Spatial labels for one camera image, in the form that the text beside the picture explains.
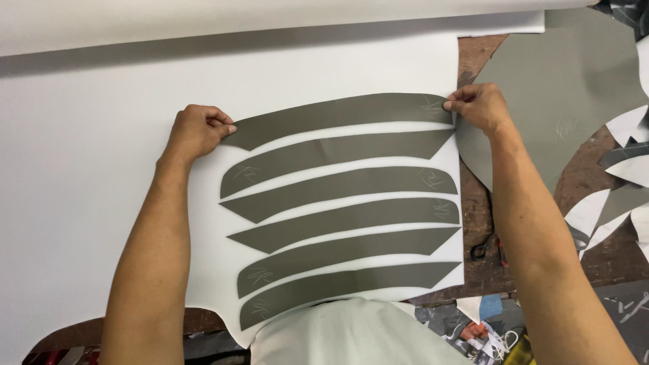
white t-shirt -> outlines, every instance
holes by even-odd
[[[257,333],[251,364],[471,363],[409,315],[403,305],[356,298],[289,313]]]

scissors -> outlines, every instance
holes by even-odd
[[[500,239],[498,238],[498,233],[494,232],[489,238],[479,244],[475,245],[471,248],[471,259],[473,261],[483,261],[485,258],[487,258],[487,250],[489,249],[489,246],[491,244],[496,244],[498,246],[498,257],[500,259],[500,264],[503,266],[509,266],[507,263],[507,257],[505,257],[505,252],[502,249],[502,242],[500,242]]]

person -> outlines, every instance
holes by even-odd
[[[493,217],[537,363],[637,364],[586,279],[569,230],[500,90],[491,83],[464,86],[443,106],[489,138]],[[183,363],[190,169],[235,131],[232,119],[216,107],[190,105],[176,116],[117,265],[104,322],[102,365]],[[251,351],[253,364],[468,361],[396,306],[362,299],[282,316],[262,328]]]

forearm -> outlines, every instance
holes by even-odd
[[[117,265],[106,311],[104,364],[140,359],[138,349],[177,347],[182,361],[184,299],[190,270],[187,185],[190,166],[161,158]],[[139,338],[125,336],[139,333]],[[142,354],[152,359],[153,354]]]
[[[493,214],[539,364],[635,363],[510,121],[490,136]]]

hand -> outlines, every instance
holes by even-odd
[[[176,115],[167,147],[160,158],[191,165],[214,151],[221,139],[234,133],[232,118],[217,107],[188,105]]]
[[[512,124],[507,102],[492,82],[463,86],[451,94],[443,106],[446,110],[460,113],[487,136],[503,125]]]

